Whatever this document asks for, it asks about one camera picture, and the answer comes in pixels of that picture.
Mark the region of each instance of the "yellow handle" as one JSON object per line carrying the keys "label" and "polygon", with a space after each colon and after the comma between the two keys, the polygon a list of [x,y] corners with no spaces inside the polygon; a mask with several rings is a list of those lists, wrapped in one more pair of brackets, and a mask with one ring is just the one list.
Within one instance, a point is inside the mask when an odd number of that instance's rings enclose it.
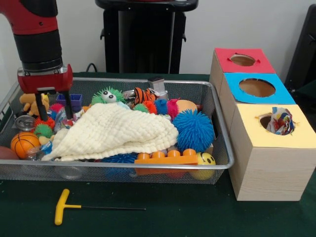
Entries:
{"label": "yellow handle", "polygon": [[67,205],[66,201],[69,196],[69,189],[64,189],[56,205],[55,225],[59,226],[63,223],[63,215],[65,208],[81,208],[81,205]]}

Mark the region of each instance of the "green table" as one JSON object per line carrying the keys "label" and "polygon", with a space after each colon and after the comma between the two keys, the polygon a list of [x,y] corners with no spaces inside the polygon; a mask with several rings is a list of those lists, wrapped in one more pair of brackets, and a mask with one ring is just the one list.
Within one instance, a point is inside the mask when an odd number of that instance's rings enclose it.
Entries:
{"label": "green table", "polygon": [[[208,80],[208,75],[166,77]],[[70,204],[146,207],[147,211],[68,209],[57,227],[55,206],[64,188],[71,191]],[[300,202],[237,202],[227,171],[216,185],[0,181],[1,237],[311,237],[315,223],[315,172]]]}

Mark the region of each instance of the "cream textured cloth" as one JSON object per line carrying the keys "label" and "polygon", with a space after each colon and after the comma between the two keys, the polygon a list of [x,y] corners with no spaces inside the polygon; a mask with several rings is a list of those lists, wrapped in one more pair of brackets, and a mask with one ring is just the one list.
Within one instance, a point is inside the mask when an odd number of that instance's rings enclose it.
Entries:
{"label": "cream textured cloth", "polygon": [[69,130],[61,129],[42,160],[102,159],[117,154],[152,153],[177,142],[178,130],[154,114],[117,104],[95,104]]}

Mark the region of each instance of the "metal basket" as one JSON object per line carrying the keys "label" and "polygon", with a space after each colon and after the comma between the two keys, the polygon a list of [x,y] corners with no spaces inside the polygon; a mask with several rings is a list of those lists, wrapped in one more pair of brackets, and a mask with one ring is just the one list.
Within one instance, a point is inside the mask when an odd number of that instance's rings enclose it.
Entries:
{"label": "metal basket", "polygon": [[[135,87],[146,89],[147,80],[142,79],[99,79],[74,78],[71,89],[73,94],[83,95],[83,105],[89,105],[93,94],[102,88],[111,86],[122,91]],[[57,162],[0,159],[0,179],[7,180],[40,180],[40,181],[102,181],[102,182],[142,182],[142,183],[177,183],[177,184],[215,184],[225,169],[234,163],[232,147],[223,120],[221,107],[215,87],[204,81],[166,80],[165,88],[169,98],[181,98],[203,105],[203,113],[212,119],[215,140],[212,155],[216,165],[155,165],[102,162]],[[13,114],[21,111],[19,97],[22,91],[16,83],[4,101],[0,104],[0,145],[10,147],[11,139],[19,131],[13,129]],[[50,96],[53,104],[56,95]],[[163,173],[137,176],[135,168],[177,169],[182,173]],[[200,170],[201,176],[212,174],[207,180],[194,179],[190,172]]]}

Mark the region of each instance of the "green spiky ball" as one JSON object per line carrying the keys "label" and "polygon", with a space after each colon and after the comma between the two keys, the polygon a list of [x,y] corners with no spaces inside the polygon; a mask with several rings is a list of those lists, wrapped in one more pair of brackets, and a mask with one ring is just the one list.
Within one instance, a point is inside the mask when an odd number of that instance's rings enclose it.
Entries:
{"label": "green spiky ball", "polygon": [[115,89],[113,89],[111,87],[107,87],[107,88],[105,88],[103,90],[100,90],[96,94],[94,94],[94,96],[92,97],[92,101],[91,101],[92,105],[95,105],[97,103],[102,103],[102,104],[106,104],[107,103],[106,101],[103,100],[103,98],[101,96],[104,91],[109,91],[110,93],[115,95],[116,98],[117,98],[117,102],[121,101],[121,102],[125,103],[125,100],[124,100],[124,97],[123,97],[123,94],[122,94],[121,91],[115,90]]}
{"label": "green spiky ball", "polygon": [[51,130],[51,128],[46,125],[46,124],[39,124],[36,126],[34,134],[37,137],[47,137],[50,138],[53,135],[53,131]]}
{"label": "green spiky ball", "polygon": [[146,106],[143,105],[143,104],[135,105],[135,107],[134,107],[133,110],[139,110],[139,111],[141,111],[141,112],[149,113],[148,109],[147,109]]}

